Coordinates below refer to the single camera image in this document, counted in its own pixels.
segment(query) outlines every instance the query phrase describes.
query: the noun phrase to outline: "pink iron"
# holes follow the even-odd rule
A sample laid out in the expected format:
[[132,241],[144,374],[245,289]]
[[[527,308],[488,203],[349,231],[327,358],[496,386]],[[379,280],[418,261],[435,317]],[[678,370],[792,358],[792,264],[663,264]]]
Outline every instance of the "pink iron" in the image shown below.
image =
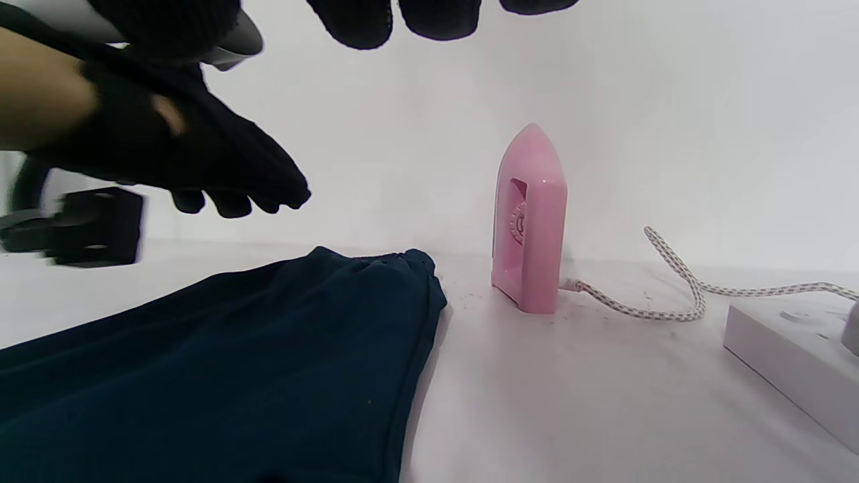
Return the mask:
[[498,170],[492,286],[531,314],[554,314],[561,274],[567,182],[555,147],[525,126]]

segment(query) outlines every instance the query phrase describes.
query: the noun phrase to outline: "white backdrop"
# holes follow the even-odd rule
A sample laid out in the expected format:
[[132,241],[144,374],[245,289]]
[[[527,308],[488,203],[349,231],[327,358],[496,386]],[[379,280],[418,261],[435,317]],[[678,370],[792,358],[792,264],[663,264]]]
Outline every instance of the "white backdrop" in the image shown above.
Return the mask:
[[222,220],[150,200],[153,237],[488,254],[497,166],[529,122],[570,184],[566,254],[859,270],[859,3],[581,0],[526,18],[484,2],[452,43],[397,19],[383,48],[310,8],[247,0],[267,41],[212,90],[297,160],[299,211]]

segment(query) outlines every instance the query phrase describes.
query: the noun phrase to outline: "white table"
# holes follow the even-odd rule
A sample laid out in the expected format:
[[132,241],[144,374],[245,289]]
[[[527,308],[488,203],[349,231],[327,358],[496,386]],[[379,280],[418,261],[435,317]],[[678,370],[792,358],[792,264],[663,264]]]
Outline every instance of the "white table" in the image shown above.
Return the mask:
[[[0,254],[0,347],[129,309],[217,272],[309,251],[180,241],[145,247],[137,265],[96,270]],[[525,315],[489,286],[488,258],[434,258],[450,310],[412,409],[403,481],[859,481],[859,456],[722,348],[726,301],[711,297],[707,317],[691,323],[636,321],[580,294],[563,294],[553,316]],[[578,268],[627,303],[689,303],[682,281],[658,269],[596,262]],[[745,284],[810,281],[779,273],[707,275]],[[859,286],[858,277],[832,281]]]

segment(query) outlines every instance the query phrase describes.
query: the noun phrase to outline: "white power strip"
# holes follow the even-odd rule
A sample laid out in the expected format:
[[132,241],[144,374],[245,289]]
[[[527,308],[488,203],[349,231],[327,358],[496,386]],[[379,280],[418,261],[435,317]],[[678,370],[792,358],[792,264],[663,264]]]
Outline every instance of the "white power strip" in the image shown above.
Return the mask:
[[859,357],[841,344],[846,316],[739,301],[728,311],[724,345],[859,455]]

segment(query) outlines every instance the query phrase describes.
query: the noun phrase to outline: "braided cord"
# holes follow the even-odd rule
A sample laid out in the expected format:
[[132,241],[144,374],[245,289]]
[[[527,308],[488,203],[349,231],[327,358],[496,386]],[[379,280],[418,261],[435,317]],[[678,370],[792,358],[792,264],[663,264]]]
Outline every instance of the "braided cord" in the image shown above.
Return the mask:
[[561,280],[560,289],[587,293],[609,309],[615,310],[624,315],[629,315],[630,317],[649,321],[690,322],[700,319],[704,316],[704,312],[707,309],[707,300],[704,298],[704,292],[725,297],[777,297],[808,292],[828,292],[854,302],[859,301],[859,292],[845,289],[844,287],[830,284],[829,282],[781,285],[778,287],[764,289],[732,289],[721,287],[719,285],[708,284],[695,277],[686,263],[684,263],[684,261],[674,252],[659,232],[647,226],[644,227],[644,234],[648,237],[650,244],[653,245],[656,252],[658,252],[668,266],[671,267],[671,270],[689,284],[689,289],[692,292],[692,299],[695,303],[694,309],[687,310],[685,312],[663,312],[657,310],[637,309],[614,300],[601,290],[593,287],[591,284],[581,280],[574,280],[572,278]]

